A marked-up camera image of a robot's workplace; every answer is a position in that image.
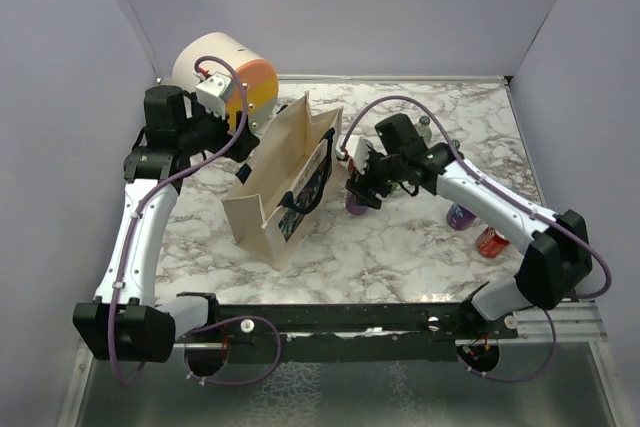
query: robotic arm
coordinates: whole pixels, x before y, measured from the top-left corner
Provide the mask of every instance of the robotic arm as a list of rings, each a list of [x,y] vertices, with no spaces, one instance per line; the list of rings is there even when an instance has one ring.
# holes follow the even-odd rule
[[[553,309],[591,272],[591,256],[582,247],[516,209],[484,184],[490,183],[534,212],[554,219],[588,243],[586,225],[580,215],[571,210],[559,215],[534,205],[463,159],[484,182],[472,177],[448,144],[427,148],[405,114],[393,115],[375,128],[387,155],[375,151],[370,142],[359,140],[347,181],[347,190],[357,203],[379,209],[379,197],[391,192],[389,182],[406,182],[416,188],[416,194],[418,187],[422,187],[432,195],[461,204],[500,231],[524,255],[515,276],[487,283],[461,303],[461,318],[471,331],[480,332],[486,322],[515,310],[530,306]]]
[[[107,348],[108,310],[119,289],[115,319],[116,351],[119,360],[165,362],[174,341],[215,318],[215,296],[181,294],[168,304],[155,308],[155,274],[162,237],[169,215],[178,200],[182,180],[166,185],[137,212],[140,201],[158,183],[190,167],[190,157],[215,153],[229,142],[229,122],[225,103],[235,85],[226,75],[215,73],[188,93],[176,86],[148,89],[144,98],[147,145],[134,146],[124,162],[125,202],[116,244],[93,302],[79,303],[73,314],[78,332],[99,360],[109,358]],[[187,117],[184,97],[191,101]],[[239,125],[241,112],[237,112]],[[237,141],[225,154],[244,161],[257,147],[259,139],[245,124]],[[124,277],[116,273],[125,248],[130,220],[138,217]]]

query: white marble surface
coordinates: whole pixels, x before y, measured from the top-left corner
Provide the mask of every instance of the white marble surface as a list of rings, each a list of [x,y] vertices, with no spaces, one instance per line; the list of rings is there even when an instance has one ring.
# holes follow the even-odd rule
[[[344,130],[378,97],[403,94],[432,108],[460,150],[479,168],[538,201],[533,176],[500,84],[289,84],[278,105],[310,92],[314,108],[344,107]],[[402,102],[378,106],[356,129],[377,141],[373,126],[391,113],[419,112]],[[433,142],[442,137],[434,132]],[[450,203],[421,192],[396,192],[382,209],[353,217],[345,191],[335,193],[287,266],[278,271],[233,243],[220,200],[237,164],[223,160],[185,180],[164,236],[156,296],[215,292],[223,303],[372,303],[462,300],[480,284],[514,273],[521,256],[510,246],[485,259],[474,241],[484,225],[456,232],[445,222]]]

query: black bag handle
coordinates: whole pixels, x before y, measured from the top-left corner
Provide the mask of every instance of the black bag handle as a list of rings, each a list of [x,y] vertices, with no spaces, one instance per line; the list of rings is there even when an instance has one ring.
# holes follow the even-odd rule
[[[297,214],[308,215],[313,210],[320,205],[320,201],[322,200],[322,195],[324,194],[324,188],[327,186],[327,182],[329,181],[329,174],[331,173],[331,153],[333,152],[333,136],[336,133],[336,129],[331,127],[327,132],[322,136],[320,142],[324,139],[327,139],[327,156],[325,157],[325,166],[322,171],[322,177],[320,179],[320,188],[318,189],[318,193],[316,197],[306,207],[298,207],[295,203],[295,199],[293,198],[293,192],[288,191],[282,196],[282,200],[280,201],[280,205],[286,207],[288,209],[293,210]]]

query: red soda can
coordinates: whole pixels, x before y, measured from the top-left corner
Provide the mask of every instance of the red soda can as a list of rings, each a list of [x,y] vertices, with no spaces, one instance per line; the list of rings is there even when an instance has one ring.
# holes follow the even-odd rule
[[[476,239],[476,247],[483,257],[493,259],[507,248],[510,242],[496,232],[493,227],[487,227]]]

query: gray wall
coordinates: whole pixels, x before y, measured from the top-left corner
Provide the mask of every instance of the gray wall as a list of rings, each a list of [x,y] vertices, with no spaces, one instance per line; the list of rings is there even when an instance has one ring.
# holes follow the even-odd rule
[[[512,75],[555,0],[129,0],[167,75],[230,33],[280,73]]]
[[[640,0],[558,0],[513,82],[547,201],[585,216],[613,270],[598,305],[638,419],[639,72]]]
[[[0,0],[0,425],[51,426],[153,73],[115,0]]]

